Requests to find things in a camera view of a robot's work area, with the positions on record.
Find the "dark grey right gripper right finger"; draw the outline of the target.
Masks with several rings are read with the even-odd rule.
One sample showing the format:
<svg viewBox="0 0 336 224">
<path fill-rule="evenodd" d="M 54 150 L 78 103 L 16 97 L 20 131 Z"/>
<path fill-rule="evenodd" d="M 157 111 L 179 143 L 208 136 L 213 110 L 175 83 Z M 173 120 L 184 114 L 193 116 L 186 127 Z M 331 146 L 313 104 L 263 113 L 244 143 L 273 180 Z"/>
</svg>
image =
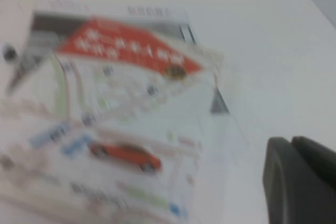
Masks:
<svg viewBox="0 0 336 224">
<path fill-rule="evenodd" d="M 335 183 L 335 151 L 304 136 L 295 136 L 292 146 L 326 183 Z"/>
</svg>

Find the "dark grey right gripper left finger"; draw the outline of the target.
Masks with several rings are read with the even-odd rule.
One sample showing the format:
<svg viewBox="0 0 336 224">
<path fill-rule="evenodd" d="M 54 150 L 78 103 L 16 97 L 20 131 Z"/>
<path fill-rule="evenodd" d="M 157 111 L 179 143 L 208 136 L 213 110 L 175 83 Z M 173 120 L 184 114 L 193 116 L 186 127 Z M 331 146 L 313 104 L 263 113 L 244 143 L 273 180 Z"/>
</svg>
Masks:
<svg viewBox="0 0 336 224">
<path fill-rule="evenodd" d="M 335 183 L 318 177 L 283 137 L 268 140 L 263 186 L 270 223 L 335 223 Z"/>
</svg>

